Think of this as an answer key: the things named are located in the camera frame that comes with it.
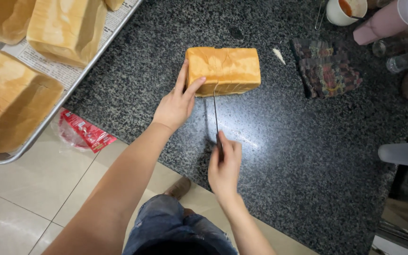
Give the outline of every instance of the bread crumb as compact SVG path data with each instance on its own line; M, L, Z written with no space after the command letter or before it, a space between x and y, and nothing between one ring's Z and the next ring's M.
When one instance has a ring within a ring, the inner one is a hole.
M286 64L286 62L283 59L283 56L281 55L281 52L277 49L273 49L273 53L275 53L275 55L281 60L281 62L283 62L283 64Z

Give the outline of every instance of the ripped jeans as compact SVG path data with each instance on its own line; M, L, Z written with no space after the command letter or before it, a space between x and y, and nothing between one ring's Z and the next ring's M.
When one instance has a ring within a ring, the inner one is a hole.
M122 255L143 244L161 241L205 241L220 254L238 254L226 233L199 214L184 217L184 207L169 195L156 195L141 206Z

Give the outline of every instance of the dish towel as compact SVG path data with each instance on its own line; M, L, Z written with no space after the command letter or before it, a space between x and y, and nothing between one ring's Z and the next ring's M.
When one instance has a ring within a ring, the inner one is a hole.
M292 39L303 83L311 98L326 99L360 86L363 79L349 66L343 43Z

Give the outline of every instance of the black speckled countertop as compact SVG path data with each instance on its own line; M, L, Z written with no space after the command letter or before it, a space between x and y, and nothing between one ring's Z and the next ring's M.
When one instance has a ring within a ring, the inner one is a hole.
M406 141L408 102L385 59L353 41L356 24L314 30L318 9L313 0L145 0L65 107L130 143L173 88L187 48L257 48L261 86L217 98L219 126L243 146L239 193L253 216L321 255L367 254L396 171L377 148ZM292 38L345 40L362 86L305 98ZM209 189L214 121L212 97L196 98L159 162Z

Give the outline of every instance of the bread loaf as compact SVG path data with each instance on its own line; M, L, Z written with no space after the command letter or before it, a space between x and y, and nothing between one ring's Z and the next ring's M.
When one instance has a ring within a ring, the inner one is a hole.
M0 153L15 151L51 111L63 86L0 51Z
M124 0L105 0L105 2L108 5L108 8L110 8L110 10L115 11L121 8L122 4L124 3Z
M261 84L261 70L256 49L194 47L185 52L189 61L187 87L197 78L206 82L196 92L198 97L242 94Z
M26 39L46 58L86 67L97 53L106 11L103 0L37 0Z
M0 0L0 41L17 44L26 36L35 0Z

